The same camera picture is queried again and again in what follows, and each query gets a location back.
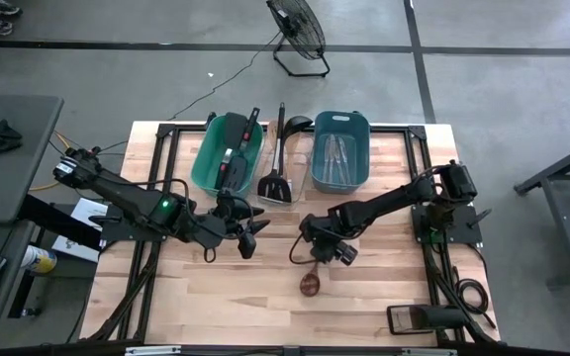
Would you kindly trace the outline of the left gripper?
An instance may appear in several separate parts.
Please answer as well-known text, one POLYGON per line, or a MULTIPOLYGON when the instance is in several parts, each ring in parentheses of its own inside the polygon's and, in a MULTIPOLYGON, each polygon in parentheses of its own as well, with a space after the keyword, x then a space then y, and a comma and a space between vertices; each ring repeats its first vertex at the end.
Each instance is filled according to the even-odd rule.
POLYGON ((206 223, 204 226, 207 235, 215 238, 215 245, 205 247, 204 258, 208 259, 212 251, 213 259, 216 259, 216 248, 224 239, 228 239, 237 241, 237 249, 243 259, 250 259, 256 249, 254 236, 270 224, 270 221, 254 221, 256 216, 263 213, 264 209, 254 208, 234 191, 220 190, 217 205, 207 213, 218 225, 212 227, 206 223))

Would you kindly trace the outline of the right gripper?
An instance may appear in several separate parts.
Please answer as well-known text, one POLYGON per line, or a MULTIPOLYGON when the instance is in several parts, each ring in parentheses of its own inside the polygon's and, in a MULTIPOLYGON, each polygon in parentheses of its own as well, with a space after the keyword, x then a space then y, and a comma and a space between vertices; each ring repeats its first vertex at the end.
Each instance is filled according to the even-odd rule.
POLYGON ((306 215, 299 225, 302 238, 312 244, 310 254, 321 263, 334 259, 351 265, 357 257, 357 249, 347 243, 357 238, 357 228, 344 226, 336 215, 317 217, 306 215))

